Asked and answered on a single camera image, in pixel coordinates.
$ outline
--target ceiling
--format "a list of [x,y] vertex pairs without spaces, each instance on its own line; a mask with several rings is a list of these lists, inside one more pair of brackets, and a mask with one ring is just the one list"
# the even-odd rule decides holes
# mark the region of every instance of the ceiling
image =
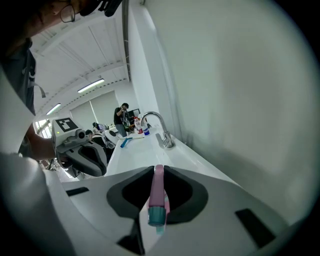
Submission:
[[[96,11],[75,22],[53,26],[32,38],[31,52],[36,58],[35,82],[46,94],[34,88],[36,119],[56,104],[50,116],[68,111],[115,86],[129,82],[123,43],[122,8],[112,17]],[[78,90],[103,78],[104,83],[83,93]]]

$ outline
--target eyeglasses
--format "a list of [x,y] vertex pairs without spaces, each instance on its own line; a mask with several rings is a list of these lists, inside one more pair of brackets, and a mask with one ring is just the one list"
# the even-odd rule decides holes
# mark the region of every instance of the eyeglasses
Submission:
[[65,6],[61,11],[60,11],[60,18],[62,22],[68,23],[68,22],[74,22],[76,19],[76,12],[71,4],[71,0],[59,0],[59,2],[68,2],[69,4]]

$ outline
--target white countertop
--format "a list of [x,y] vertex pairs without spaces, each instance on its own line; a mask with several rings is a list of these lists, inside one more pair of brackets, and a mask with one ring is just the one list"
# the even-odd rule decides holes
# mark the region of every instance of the white countertop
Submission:
[[[120,139],[104,176],[124,173],[140,167],[167,165],[235,183],[174,136],[172,136],[174,142],[172,148],[161,148],[156,138],[157,133],[163,138],[161,127],[153,127],[149,131],[149,136],[129,140],[124,148],[120,147],[124,142],[123,139]],[[130,134],[128,138],[141,136],[141,134]]]

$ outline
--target white wall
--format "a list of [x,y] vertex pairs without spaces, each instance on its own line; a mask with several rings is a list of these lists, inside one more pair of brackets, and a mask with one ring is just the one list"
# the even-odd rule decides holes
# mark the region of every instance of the white wall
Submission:
[[92,123],[96,122],[90,101],[71,110],[74,122],[84,130],[92,130]]
[[123,103],[129,104],[129,111],[139,108],[134,88],[131,83],[126,83],[115,88],[115,97],[118,101],[118,107]]
[[114,113],[118,107],[114,91],[96,97],[90,100],[90,102],[98,124],[109,126],[114,123]]
[[[139,0],[131,0],[128,10],[128,46],[131,81],[141,113],[161,114],[167,129],[181,137],[178,114],[170,101],[166,74],[158,47],[154,25]],[[160,125],[154,116],[147,118],[151,125]]]
[[320,108],[299,31],[266,2],[145,4],[173,74],[183,140],[289,223],[304,217],[319,183]]

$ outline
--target teal bottle cap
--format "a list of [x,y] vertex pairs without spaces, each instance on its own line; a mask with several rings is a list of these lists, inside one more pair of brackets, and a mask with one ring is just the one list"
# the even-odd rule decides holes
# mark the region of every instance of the teal bottle cap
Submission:
[[152,206],[148,209],[148,224],[153,227],[160,227],[166,223],[166,209],[164,207]]

